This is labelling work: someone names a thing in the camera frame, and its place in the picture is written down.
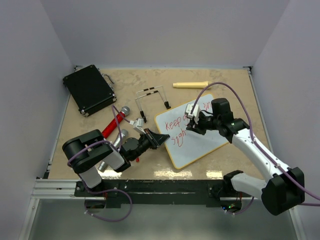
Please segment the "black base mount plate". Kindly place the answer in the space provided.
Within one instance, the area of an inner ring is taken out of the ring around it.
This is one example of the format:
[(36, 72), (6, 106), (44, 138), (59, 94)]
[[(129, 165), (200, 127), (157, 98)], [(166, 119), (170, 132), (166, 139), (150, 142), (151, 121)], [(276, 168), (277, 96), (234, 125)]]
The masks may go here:
[(104, 179), (102, 186), (89, 193), (83, 183), (75, 185), (74, 196), (85, 198), (89, 208), (120, 208), (129, 204), (128, 194), (135, 205), (203, 205), (208, 208), (238, 211), (242, 193), (225, 192), (222, 180), (120, 180)]

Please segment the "yellow framed whiteboard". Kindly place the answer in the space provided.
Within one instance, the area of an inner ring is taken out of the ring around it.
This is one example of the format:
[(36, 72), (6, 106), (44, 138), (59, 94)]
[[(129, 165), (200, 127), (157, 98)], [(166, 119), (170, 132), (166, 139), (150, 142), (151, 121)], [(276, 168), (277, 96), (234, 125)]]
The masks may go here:
[(173, 166), (178, 170), (229, 143), (217, 130), (207, 131), (205, 135), (186, 130), (189, 120), (185, 109), (189, 103), (194, 103), (194, 100), (154, 117), (158, 131), (170, 136), (164, 144)]

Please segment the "red glitter toy microphone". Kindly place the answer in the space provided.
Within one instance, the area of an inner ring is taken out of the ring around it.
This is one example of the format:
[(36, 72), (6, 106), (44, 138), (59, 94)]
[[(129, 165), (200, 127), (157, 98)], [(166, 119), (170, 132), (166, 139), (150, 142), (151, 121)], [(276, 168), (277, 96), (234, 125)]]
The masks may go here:
[(117, 123), (120, 123), (130, 114), (130, 108), (128, 106), (123, 106), (121, 110), (117, 113), (116, 117), (104, 128), (102, 135), (104, 138), (108, 138), (111, 133), (117, 128)]

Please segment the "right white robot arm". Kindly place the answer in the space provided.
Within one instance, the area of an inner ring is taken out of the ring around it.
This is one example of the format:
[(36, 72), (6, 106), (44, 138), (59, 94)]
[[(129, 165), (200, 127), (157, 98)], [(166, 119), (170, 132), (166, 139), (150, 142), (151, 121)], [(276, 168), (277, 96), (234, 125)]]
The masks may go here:
[(262, 174), (258, 179), (235, 170), (223, 177), (220, 190), (233, 197), (238, 192), (260, 199), (274, 216), (305, 201), (305, 192), (297, 184), (305, 185), (304, 173), (277, 159), (268, 148), (250, 132), (250, 126), (241, 118), (234, 118), (230, 103), (225, 98), (211, 101), (212, 113), (201, 111), (198, 104), (188, 104), (185, 116), (189, 119), (187, 130), (205, 135), (218, 131), (229, 143), (241, 150)]

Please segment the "black carrying case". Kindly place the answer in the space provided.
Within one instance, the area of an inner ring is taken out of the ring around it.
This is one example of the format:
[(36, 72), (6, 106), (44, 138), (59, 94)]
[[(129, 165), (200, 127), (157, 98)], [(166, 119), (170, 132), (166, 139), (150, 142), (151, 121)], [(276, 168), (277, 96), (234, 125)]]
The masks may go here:
[(117, 101), (114, 88), (95, 65), (81, 68), (63, 78), (81, 115), (88, 117)]

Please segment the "cream toy microphone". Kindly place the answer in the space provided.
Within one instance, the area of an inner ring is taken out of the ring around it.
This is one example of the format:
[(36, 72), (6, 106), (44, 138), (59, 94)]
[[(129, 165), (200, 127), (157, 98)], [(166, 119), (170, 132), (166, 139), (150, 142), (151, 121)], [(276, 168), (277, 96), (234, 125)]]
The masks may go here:
[(204, 89), (211, 84), (209, 81), (202, 82), (175, 82), (172, 84), (173, 88), (177, 89)]

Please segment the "silver toy microphone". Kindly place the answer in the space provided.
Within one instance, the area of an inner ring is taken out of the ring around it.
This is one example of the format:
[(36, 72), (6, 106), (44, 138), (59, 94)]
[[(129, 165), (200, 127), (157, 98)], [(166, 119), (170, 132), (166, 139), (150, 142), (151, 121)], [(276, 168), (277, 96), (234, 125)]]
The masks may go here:
[(126, 129), (122, 129), (121, 133), (117, 135), (115, 141), (113, 142), (114, 148), (111, 149), (112, 152), (100, 162), (97, 168), (100, 172), (103, 173), (107, 167), (111, 167), (115, 171), (125, 164), (125, 160), (120, 153), (118, 153), (118, 148), (120, 147), (121, 139), (122, 143), (124, 143), (128, 136), (129, 132)]

